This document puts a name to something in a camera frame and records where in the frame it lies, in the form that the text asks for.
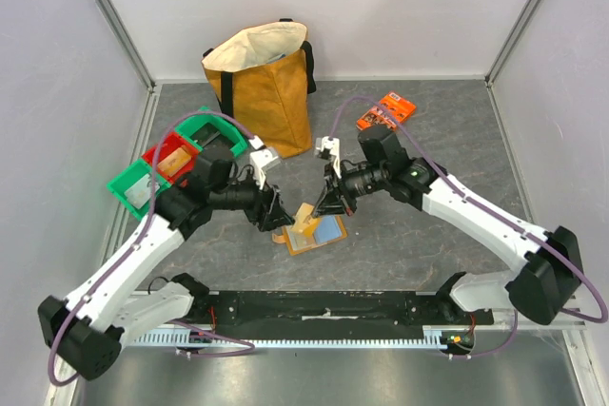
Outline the yellow leather card holder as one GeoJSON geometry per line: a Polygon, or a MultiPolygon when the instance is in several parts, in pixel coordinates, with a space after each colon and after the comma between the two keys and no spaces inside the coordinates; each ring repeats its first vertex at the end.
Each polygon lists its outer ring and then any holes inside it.
{"type": "Polygon", "coordinates": [[[320,225],[315,230],[314,235],[312,236],[315,238],[315,245],[311,246],[309,249],[294,252],[288,240],[289,233],[293,233],[291,231],[291,227],[285,226],[282,228],[280,234],[272,233],[271,239],[276,244],[284,245],[287,248],[290,256],[296,256],[304,252],[331,244],[333,242],[344,240],[347,237],[347,232],[344,228],[343,221],[338,215],[325,216],[322,218],[320,225]]]}

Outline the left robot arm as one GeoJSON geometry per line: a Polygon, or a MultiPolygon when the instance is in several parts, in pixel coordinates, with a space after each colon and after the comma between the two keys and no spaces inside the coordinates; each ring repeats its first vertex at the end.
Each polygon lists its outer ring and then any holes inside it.
{"type": "Polygon", "coordinates": [[[266,172],[281,160],[277,151],[255,145],[239,180],[234,156],[223,146],[201,151],[194,166],[154,200],[128,240],[88,280],[65,298],[46,297],[38,306],[43,338],[50,348],[48,373],[55,386],[68,385],[54,374],[57,358],[75,374],[94,380],[116,361],[124,346],[156,326],[183,317],[206,318],[207,289],[188,274],[162,290],[129,302],[151,270],[182,245],[218,210],[242,211],[261,232],[293,224],[277,186],[266,172]]]}

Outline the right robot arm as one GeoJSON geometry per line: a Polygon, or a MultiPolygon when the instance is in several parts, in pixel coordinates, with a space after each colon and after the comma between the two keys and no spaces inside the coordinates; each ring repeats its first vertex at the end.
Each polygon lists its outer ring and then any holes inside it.
{"type": "Polygon", "coordinates": [[[553,231],[522,220],[473,193],[441,166],[410,157],[396,133],[376,125],[361,131],[363,161],[340,157],[336,137],[319,138],[315,154],[327,161],[324,190],[314,215],[351,216],[357,200],[378,191],[460,229],[495,254],[506,270],[488,274],[457,273],[436,299],[438,317],[458,323],[485,308],[516,309],[527,319],[550,324],[564,311],[581,284],[577,236],[560,226],[553,231]]]}

